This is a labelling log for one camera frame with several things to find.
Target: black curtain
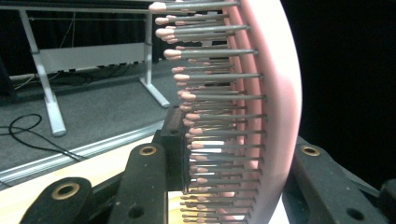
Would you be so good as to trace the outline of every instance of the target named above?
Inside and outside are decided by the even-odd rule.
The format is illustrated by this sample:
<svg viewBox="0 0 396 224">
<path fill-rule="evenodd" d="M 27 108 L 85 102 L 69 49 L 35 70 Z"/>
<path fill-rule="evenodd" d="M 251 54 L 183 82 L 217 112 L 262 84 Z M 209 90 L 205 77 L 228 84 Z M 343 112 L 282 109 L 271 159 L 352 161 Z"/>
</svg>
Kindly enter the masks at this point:
<svg viewBox="0 0 396 224">
<path fill-rule="evenodd" d="M 76 13 L 75 27 L 70 26 L 74 17 L 72 12 L 28 11 L 28 15 L 30 18 L 36 18 L 30 23 L 40 49 L 56 49 L 61 44 L 62 48 L 70 48 L 72 44 L 74 47 L 83 47 L 145 41 L 145 15 L 141 14 Z M 42 18 L 70 20 L 40 20 Z M 2 10 L 0 20 L 3 22 L 0 26 L 0 55 L 9 74 L 16 76 L 35 73 L 35 65 L 18 11 Z M 163 57 L 163 51 L 170 48 L 155 37 L 156 28 L 158 26 L 154 25 L 152 38 L 155 63 Z"/>
<path fill-rule="evenodd" d="M 396 178 L 396 2 L 281 2 L 302 72 L 300 135 L 377 188 Z"/>
</svg>

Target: metal frame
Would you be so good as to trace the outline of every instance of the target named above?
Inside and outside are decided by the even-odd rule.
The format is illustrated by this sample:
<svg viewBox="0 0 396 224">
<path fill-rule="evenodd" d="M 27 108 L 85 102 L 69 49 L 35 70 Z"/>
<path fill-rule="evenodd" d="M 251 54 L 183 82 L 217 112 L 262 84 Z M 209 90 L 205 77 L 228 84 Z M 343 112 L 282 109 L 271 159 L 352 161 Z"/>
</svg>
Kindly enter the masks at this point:
<svg viewBox="0 0 396 224">
<path fill-rule="evenodd" d="M 88 57 L 72 57 L 72 55 L 80 54 L 86 55 L 89 52 L 97 52 L 106 50 L 107 58 L 109 57 L 109 52 L 114 52 L 115 54 L 120 54 L 118 49 L 120 49 L 120 45 L 110 45 L 110 46 L 98 46 L 98 47 L 87 47 L 87 48 L 73 48 L 73 49 L 40 49 L 35 42 L 35 37 L 32 31 L 32 27 L 29 22 L 29 18 L 27 16 L 26 10 L 40 10 L 40 11 L 72 11 L 72 12 L 101 12 L 101 13 L 136 13 L 136 14 L 145 14 L 146 15 L 146 41 L 144 43 L 144 57 L 141 60 L 146 61 L 146 75 L 145 77 L 141 78 L 141 83 L 146 87 L 146 89 L 151 93 L 151 95 L 158 101 L 158 103 L 162 107 L 168 107 L 170 103 L 163 97 L 163 95 L 152 85 L 151 83 L 151 66 L 152 66 L 152 14 L 147 9 L 130 9 L 130 8 L 77 8 L 77 7 L 26 7 L 26 6 L 0 6 L 0 9 L 15 9 L 20 12 L 21 21 L 23 24 L 23 29 L 26 33 L 27 39 L 29 41 L 30 49 L 32 52 L 32 57 L 35 62 L 35 68 L 37 70 L 38 76 L 40 78 L 41 85 L 44 90 L 44 98 L 47 107 L 47 112 L 49 114 L 49 123 L 52 129 L 52 134 L 54 136 L 62 136 L 66 134 L 66 128 L 64 126 L 64 120 L 62 117 L 61 110 L 59 108 L 58 102 L 56 100 L 56 96 L 53 93 L 50 83 L 47 77 L 48 71 L 58 71 L 58 70 L 65 70 L 65 69 L 74 69 L 78 67 L 74 67 L 72 65 L 81 64 L 81 58 L 88 58 Z M 139 45 L 134 44 L 137 47 L 137 51 L 141 51 Z M 68 59 L 76 58 L 73 62 L 68 62 L 67 64 L 62 64 L 57 62 L 55 65 L 51 64 L 51 61 L 55 62 L 56 56 L 65 54 Z M 135 59 L 130 58 L 128 62 L 133 62 Z M 96 63 L 92 61 L 90 58 L 89 61 L 84 61 L 84 64 L 87 66 L 90 64 L 91 66 L 101 65 L 98 63 L 102 63 L 103 59 L 98 60 Z"/>
</svg>

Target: metal pin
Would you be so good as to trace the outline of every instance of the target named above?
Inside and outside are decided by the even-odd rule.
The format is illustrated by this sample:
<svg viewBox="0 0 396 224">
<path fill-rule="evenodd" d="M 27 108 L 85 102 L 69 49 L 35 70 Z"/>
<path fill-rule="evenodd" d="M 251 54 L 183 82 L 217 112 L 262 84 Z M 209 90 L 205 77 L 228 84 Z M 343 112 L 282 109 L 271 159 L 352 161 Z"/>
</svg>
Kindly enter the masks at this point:
<svg viewBox="0 0 396 224">
<path fill-rule="evenodd" d="M 236 156 L 196 156 L 195 159 L 197 161 L 208 161 L 208 160 L 216 160 L 216 161 L 263 161 L 261 157 L 236 157 Z"/>
<path fill-rule="evenodd" d="M 212 71 L 212 70 L 219 70 L 219 69 L 230 69 L 232 68 L 232 64 L 214 64 L 209 66 L 196 66 L 196 67 L 175 67 L 172 69 L 174 74 L 181 73 L 181 72 L 193 72 L 193 71 Z"/>
<path fill-rule="evenodd" d="M 189 93 L 184 92 L 182 94 L 194 94 L 194 95 L 239 95 L 244 94 L 245 91 L 206 91 L 206 90 L 197 90 L 197 91 L 189 91 Z"/>
<path fill-rule="evenodd" d="M 207 165 L 229 165 L 232 163 L 233 161 L 190 161 L 189 165 L 192 167 L 199 167 L 199 166 L 207 166 Z"/>
<path fill-rule="evenodd" d="M 208 136 L 208 137 L 188 137 L 186 139 L 187 143 L 191 143 L 193 141 L 228 141 L 234 139 L 234 137 L 215 137 L 215 136 Z"/>
<path fill-rule="evenodd" d="M 197 86 L 197 87 L 187 87 L 185 90 L 214 90 L 214 91 L 224 91 L 224 90 L 232 90 L 231 86 Z"/>
<path fill-rule="evenodd" d="M 218 165 L 216 165 L 216 164 L 208 164 L 208 165 L 199 165 L 199 164 L 197 164 L 197 165 L 195 165 L 195 166 L 190 166 L 190 170 L 191 170 L 192 172 L 201 173 L 201 172 L 198 171 L 198 170 L 201 169 L 201 168 L 219 168 L 219 167 L 222 168 L 222 171 L 224 171 L 225 169 L 226 169 L 226 170 L 230 170 L 230 169 L 244 169 L 244 165 L 229 165 L 229 164 L 224 164 L 224 165 L 218 166 Z"/>
<path fill-rule="evenodd" d="M 191 175 L 191 178 L 198 178 L 198 177 L 204 177 L 206 179 L 210 179 L 210 178 L 219 179 L 219 178 L 224 178 L 224 177 L 242 177 L 242 175 L 241 174 L 220 174 L 220 175 L 194 174 L 194 175 Z"/>
<path fill-rule="evenodd" d="M 151 4 L 148 9 L 152 13 L 162 13 L 171 10 L 182 10 L 182 11 L 205 11 L 205 10 L 217 10 L 223 7 L 234 7 L 239 6 L 239 2 L 209 2 L 209 3 L 162 3 L 155 2 Z"/>
<path fill-rule="evenodd" d="M 215 223 L 215 224 L 225 224 L 225 223 L 231 223 L 231 224 L 246 224 L 248 223 L 246 220 L 209 220 L 209 219 L 202 219 L 198 218 L 196 220 L 194 219 L 183 219 L 183 222 L 193 222 L 193 223 Z"/>
<path fill-rule="evenodd" d="M 177 82 L 177 86 L 178 87 L 197 87 L 197 86 L 203 86 L 203 85 L 220 85 L 220 84 L 224 84 L 227 82 L 232 82 L 230 81 L 189 81 L 189 82 Z"/>
<path fill-rule="evenodd" d="M 189 63 L 228 63 L 228 59 L 188 59 Z"/>
<path fill-rule="evenodd" d="M 236 185 L 240 183 L 260 183 L 258 179 L 206 179 L 198 178 L 197 184 Z"/>
<path fill-rule="evenodd" d="M 207 125 L 233 125 L 236 123 L 248 123 L 246 120 L 197 120 L 192 121 L 188 119 L 183 119 L 183 124 L 189 127 L 205 127 Z"/>
<path fill-rule="evenodd" d="M 200 41 L 208 38 L 215 37 L 227 37 L 235 35 L 235 33 L 204 33 L 204 34 L 194 34 L 194 35 L 164 35 L 161 37 L 163 41 L 177 40 L 177 41 Z"/>
<path fill-rule="evenodd" d="M 215 74 L 227 74 L 230 73 L 230 69 L 217 69 L 217 70 L 210 70 L 210 71 L 205 71 L 205 74 L 208 75 L 215 75 Z"/>
<path fill-rule="evenodd" d="M 251 205 L 223 205 L 223 204 L 198 204 L 196 206 L 198 209 L 207 209 L 207 208 L 251 208 Z"/>
<path fill-rule="evenodd" d="M 249 213 L 201 213 L 197 214 L 198 217 L 230 217 L 230 216 L 249 216 Z"/>
<path fill-rule="evenodd" d="M 201 47 L 184 47 L 184 46 L 176 46 L 178 50 L 191 50 L 191 49 L 227 49 L 228 45 L 211 45 L 211 46 L 201 46 Z"/>
<path fill-rule="evenodd" d="M 183 112 L 191 112 L 197 110 L 235 110 L 235 109 L 246 109 L 245 106 L 205 106 L 205 105 L 198 105 L 198 106 L 185 106 L 181 105 L 180 110 Z"/>
<path fill-rule="evenodd" d="M 264 100 L 263 95 L 195 95 L 182 94 L 180 98 L 185 101 L 232 101 L 232 100 Z"/>
<path fill-rule="evenodd" d="M 202 28 L 185 28 L 184 26 L 182 26 L 181 28 L 177 27 L 175 30 L 158 29 L 157 32 L 161 33 L 162 35 L 191 35 L 191 34 L 212 33 L 212 32 L 240 31 L 247 29 L 249 29 L 249 26 L 247 25 L 206 26 Z"/>
<path fill-rule="evenodd" d="M 222 26 L 225 25 L 224 21 L 207 21 L 207 22 L 200 22 L 200 21 L 177 21 L 175 25 L 178 27 L 183 28 L 198 28 L 198 27 L 206 27 L 206 26 Z"/>
<path fill-rule="evenodd" d="M 235 127 L 233 124 L 205 124 L 205 125 L 197 125 L 195 128 L 203 128 L 203 129 L 212 129 L 212 130 L 233 130 Z"/>
<path fill-rule="evenodd" d="M 194 196 L 194 198 L 191 198 L 193 200 L 197 200 L 199 202 L 201 201 L 232 201 L 232 202 L 237 202 L 237 201 L 252 201 L 254 202 L 255 199 L 254 198 L 247 198 L 247 197 L 214 197 L 214 196 L 208 196 L 208 197 L 204 197 L 204 196 Z"/>
<path fill-rule="evenodd" d="M 186 114 L 186 119 L 189 120 L 209 120 L 209 119 L 261 119 L 264 115 L 261 114 L 247 114 L 247 115 L 208 115 L 208 114 Z"/>
<path fill-rule="evenodd" d="M 206 101 L 206 102 L 200 102 L 200 103 L 196 103 L 196 102 L 183 102 L 183 105 L 231 105 L 232 103 L 229 102 L 213 102 L 213 101 Z"/>
<path fill-rule="evenodd" d="M 240 149 L 240 148 L 265 148 L 265 145 L 204 145 L 204 144 L 191 144 L 187 145 L 190 150 L 194 149 L 210 149 L 210 148 L 226 148 L 226 149 Z"/>
<path fill-rule="evenodd" d="M 224 205 L 231 205 L 233 202 L 181 202 L 180 205 L 185 205 L 185 206 L 196 206 L 198 204 L 224 204 Z"/>
<path fill-rule="evenodd" d="M 232 57 L 243 54 L 257 54 L 255 49 L 201 49 L 201 50 L 176 50 L 167 49 L 164 53 L 166 58 L 189 59 L 189 58 L 218 58 Z"/>
<path fill-rule="evenodd" d="M 208 213 L 208 214 L 215 214 L 216 211 L 214 210 L 206 210 L 206 211 L 198 211 L 198 210 L 193 210 L 193 209 L 187 209 L 187 208 L 180 208 L 180 212 L 196 212 L 196 213 Z"/>
<path fill-rule="evenodd" d="M 215 172 L 232 172 L 232 173 L 250 173 L 250 172 L 261 172 L 261 169 L 246 169 L 246 168 L 234 168 L 230 169 L 229 167 L 199 167 L 196 169 L 197 173 L 215 173 Z"/>
<path fill-rule="evenodd" d="M 263 134 L 265 131 L 263 130 L 247 130 L 247 131 L 237 131 L 237 130 L 232 130 L 232 131 L 225 131 L 225 130 L 203 130 L 200 128 L 190 128 L 189 129 L 190 134 L 194 134 L 196 136 L 200 135 L 215 135 L 215 136 L 220 136 L 220 135 L 248 135 L 248 134 Z"/>
<path fill-rule="evenodd" d="M 218 75 L 183 75 L 176 74 L 174 75 L 174 80 L 179 82 L 187 82 L 187 81 L 196 81 L 196 80 L 204 80 L 204 81 L 213 81 L 213 80 L 235 80 L 237 78 L 254 78 L 260 77 L 261 74 L 251 73 L 251 74 L 218 74 Z"/>
<path fill-rule="evenodd" d="M 207 189 L 207 188 L 198 188 L 198 189 L 191 189 L 190 193 L 193 194 L 202 194 L 202 193 L 224 193 L 224 192 L 257 192 L 256 189 L 234 189 L 234 188 L 227 188 L 227 189 Z"/>
<path fill-rule="evenodd" d="M 166 18 L 157 18 L 155 23 L 157 25 L 165 25 L 169 22 L 175 21 L 207 21 L 207 20 L 222 20 L 228 18 L 226 14 L 219 14 L 219 15 L 201 15 L 196 14 L 193 17 L 176 17 L 176 16 L 167 16 Z"/>
</svg>

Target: gray carpet floor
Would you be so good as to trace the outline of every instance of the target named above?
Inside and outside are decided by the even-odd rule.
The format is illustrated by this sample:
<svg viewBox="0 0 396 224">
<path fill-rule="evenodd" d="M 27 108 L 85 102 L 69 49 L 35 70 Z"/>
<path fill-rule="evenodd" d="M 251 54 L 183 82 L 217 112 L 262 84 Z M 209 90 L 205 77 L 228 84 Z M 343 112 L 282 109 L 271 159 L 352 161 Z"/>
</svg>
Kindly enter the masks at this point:
<svg viewBox="0 0 396 224">
<path fill-rule="evenodd" d="M 152 83 L 171 105 L 179 103 L 177 87 L 170 71 L 177 65 L 180 62 L 160 61 L 152 68 Z M 42 122 L 32 131 L 66 149 L 86 146 L 146 127 L 164 120 L 167 109 L 162 108 L 138 81 L 143 75 L 145 65 L 140 63 L 116 69 L 107 67 L 100 71 L 90 71 L 89 81 L 92 77 L 98 80 L 89 84 L 87 78 L 81 76 L 61 76 L 53 79 L 51 86 L 64 117 L 67 129 L 65 136 L 52 136 L 42 89 L 38 85 L 17 91 L 19 99 L 16 102 L 0 102 L 0 126 L 8 126 L 20 116 L 38 114 L 42 117 Z M 28 128 L 36 122 L 37 117 L 28 117 L 16 122 L 15 126 Z M 7 130 L 2 129 L 0 132 L 7 133 Z M 34 146 L 53 147 L 31 133 L 19 133 L 18 137 Z M 9 135 L 0 136 L 0 171 L 51 155 L 54 153 L 24 146 Z"/>
</svg>

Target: black cable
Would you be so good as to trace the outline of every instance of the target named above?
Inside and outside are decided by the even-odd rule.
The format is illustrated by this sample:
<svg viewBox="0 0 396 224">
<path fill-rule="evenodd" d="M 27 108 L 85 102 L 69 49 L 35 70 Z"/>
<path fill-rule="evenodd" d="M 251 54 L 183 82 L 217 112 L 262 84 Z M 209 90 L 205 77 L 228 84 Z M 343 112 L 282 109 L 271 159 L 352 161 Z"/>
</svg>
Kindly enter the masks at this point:
<svg viewBox="0 0 396 224">
<path fill-rule="evenodd" d="M 111 77 L 120 77 L 120 76 L 124 75 L 129 70 L 131 65 L 127 64 L 125 70 L 122 71 L 121 73 L 117 74 L 122 67 L 123 67 L 123 65 L 118 65 L 116 69 L 114 69 L 113 71 L 109 72 L 109 74 L 107 74 L 106 76 L 103 76 L 103 77 L 94 76 L 93 74 L 95 74 L 95 72 L 90 72 L 90 73 L 76 72 L 76 73 L 72 73 L 72 72 L 62 71 L 62 72 L 58 72 L 56 74 L 55 73 L 54 74 L 49 74 L 49 81 L 50 81 L 50 84 L 54 85 L 54 86 L 70 86 L 70 87 L 85 86 L 85 85 L 91 84 L 91 83 L 93 83 L 95 81 L 99 81 L 99 80 L 103 80 L 103 79 L 107 79 L 107 78 L 111 78 Z M 81 77 L 82 80 L 79 83 L 72 83 L 72 82 L 67 82 L 67 81 L 56 81 L 61 76 Z M 27 87 L 39 86 L 39 84 L 40 84 L 40 79 L 37 77 L 37 73 L 35 73 L 35 78 L 34 79 L 29 81 L 28 83 L 22 83 L 20 86 L 17 86 L 17 88 L 19 88 L 19 90 L 21 90 L 21 89 L 25 89 Z"/>
<path fill-rule="evenodd" d="M 38 122 L 37 122 L 36 124 L 32 125 L 31 127 L 27 128 L 27 129 L 24 129 L 24 128 L 20 128 L 20 127 L 15 127 L 15 126 L 14 126 L 14 124 L 15 124 L 18 120 L 23 119 L 23 118 L 27 118 L 27 117 L 32 117 L 32 116 L 33 116 L 33 117 L 38 117 Z M 42 117 L 41 117 L 40 115 L 38 115 L 38 114 L 29 114 L 29 115 L 20 116 L 20 117 L 14 119 L 8 126 L 0 126 L 0 129 L 8 129 L 8 133 L 1 133 L 0 135 L 3 135 L 3 136 L 4 136 L 4 135 L 10 135 L 10 136 L 11 136 L 12 138 L 14 138 L 17 142 L 19 142 L 19 143 L 21 143 L 21 144 L 23 144 L 23 145 L 25 145 L 25 146 L 27 146 L 27 147 L 31 147 L 31 148 L 39 149 L 39 150 L 44 150 L 44 151 L 52 151 L 52 152 L 62 153 L 63 155 L 65 155 L 65 156 L 71 158 L 71 159 L 74 160 L 74 161 L 82 161 L 82 160 L 87 159 L 87 158 L 85 158 L 85 157 L 83 157 L 83 156 L 79 156 L 79 155 L 77 155 L 77 154 L 75 154 L 75 153 L 73 153 L 73 152 L 69 152 L 67 149 L 65 149 L 65 148 L 63 148 L 63 147 L 60 147 L 60 146 L 56 145 L 55 143 L 51 142 L 49 139 L 47 139 L 46 137 L 42 136 L 41 134 L 35 133 L 35 132 L 31 131 L 31 129 L 33 129 L 35 126 L 37 126 L 37 125 L 41 122 L 41 120 L 42 120 Z M 25 132 L 32 133 L 32 134 L 34 134 L 35 136 L 40 137 L 41 139 L 47 141 L 48 143 L 50 143 L 51 145 L 53 145 L 54 147 L 57 147 L 57 148 L 33 146 L 33 145 L 31 145 L 31 144 L 28 144 L 28 143 L 22 141 L 22 140 L 16 135 L 16 134 L 18 134 L 18 133 L 25 133 Z"/>
</svg>

